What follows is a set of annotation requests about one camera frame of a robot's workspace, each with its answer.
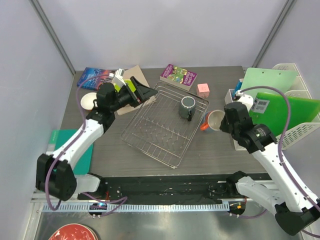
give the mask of pink cube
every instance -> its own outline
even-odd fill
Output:
[[[209,97],[209,86],[206,83],[198,84],[196,87],[196,94],[201,98],[207,98]]]

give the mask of blue pen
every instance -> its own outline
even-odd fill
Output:
[[[233,93],[231,94],[232,99],[235,99],[236,92],[237,92],[238,90],[240,90],[243,81],[244,81],[243,78],[240,78],[240,79],[239,79],[238,83],[236,84],[236,86],[235,86],[235,88],[234,88]]]

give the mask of dish rack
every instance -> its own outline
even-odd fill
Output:
[[[121,139],[153,159],[177,168],[208,109],[209,101],[163,81],[159,81],[155,89],[158,90],[155,100],[141,106]],[[179,116],[180,101],[186,96],[196,101],[191,121]]]
[[[296,71],[298,73],[293,85],[285,93],[287,97],[299,97],[299,98],[306,98],[312,99],[310,92],[305,84],[305,81],[300,75],[300,72],[295,63],[280,63],[275,65],[272,69],[277,70],[284,70],[284,71]],[[226,104],[232,103],[232,96],[234,89],[229,89],[226,93],[224,101]],[[291,147],[301,139],[303,139],[308,134],[312,133],[313,131],[317,130],[320,127],[320,114],[318,114],[312,122],[304,122],[301,123],[289,130],[286,131],[285,136],[283,138],[282,149],[286,150],[287,148]],[[276,136],[277,141],[280,139],[280,135]],[[233,140],[234,148],[237,151],[244,151],[246,150],[244,147],[239,146],[239,144]]]

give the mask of wall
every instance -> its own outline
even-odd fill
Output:
[[[259,67],[296,63],[314,99],[320,99],[320,1],[298,0]],[[320,129],[289,148],[285,154],[305,183],[320,196]],[[320,220],[312,224],[320,234]]]
[[[0,2],[0,233],[21,240],[36,162],[59,128],[72,75],[27,0]]]
[[[39,0],[76,70],[253,64],[286,0]]]

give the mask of white plastic basket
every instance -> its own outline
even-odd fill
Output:
[[[290,90],[285,93],[285,95],[288,97],[312,99],[310,92],[308,91],[308,88],[305,84],[305,81],[301,77],[300,72],[295,63],[277,64],[272,69],[298,72],[298,76],[296,77],[295,82],[291,86]],[[226,93],[226,96],[224,98],[224,101],[226,104],[233,102],[232,96],[231,96],[232,92],[233,92],[233,89],[229,89],[228,92]],[[285,150],[291,147],[293,144],[297,143],[299,140],[303,139],[305,136],[312,133],[319,127],[320,127],[320,114],[318,114],[312,122],[304,122],[291,128],[285,133],[283,143],[282,143],[282,149]],[[235,150],[237,151],[246,150],[244,147],[239,146],[235,140],[233,140],[233,143],[234,143]]]

